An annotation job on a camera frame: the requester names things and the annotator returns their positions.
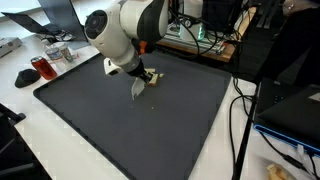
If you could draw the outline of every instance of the gray rubber mat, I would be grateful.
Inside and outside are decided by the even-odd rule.
[[[100,54],[34,95],[128,178],[188,179],[231,75],[159,53],[142,59],[165,76],[135,101],[134,78],[106,76]]]

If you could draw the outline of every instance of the laptop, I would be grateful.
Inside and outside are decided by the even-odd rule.
[[[263,82],[260,90],[262,88],[266,88]],[[288,94],[297,90],[295,87],[292,87],[295,90],[286,88],[289,90]],[[259,104],[264,104],[260,98],[258,106]],[[254,119],[254,129],[257,131],[294,147],[300,144],[307,152],[318,156],[320,156],[319,127],[320,86],[316,85],[310,85],[293,95],[288,95],[270,108],[257,113]]]
[[[32,19],[30,16],[21,13],[7,13],[1,12],[3,15],[7,16],[14,22],[18,23],[20,26],[24,27],[30,32],[37,34],[55,35],[59,28],[53,24],[48,24],[45,26],[40,25],[37,21]]]

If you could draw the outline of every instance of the red container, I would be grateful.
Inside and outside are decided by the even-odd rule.
[[[46,80],[51,80],[57,77],[56,71],[45,58],[41,56],[34,57],[31,59],[31,64]]]

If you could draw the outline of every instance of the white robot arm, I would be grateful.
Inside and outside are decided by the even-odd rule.
[[[144,70],[131,38],[157,42],[165,35],[167,25],[168,0],[122,0],[91,13],[85,33],[114,65],[148,83],[152,75]]]

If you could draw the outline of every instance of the black mat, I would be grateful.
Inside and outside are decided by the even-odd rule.
[[[106,76],[100,54],[34,95],[128,178],[188,179],[231,75],[158,53],[142,59],[165,76],[135,101],[134,78]]]

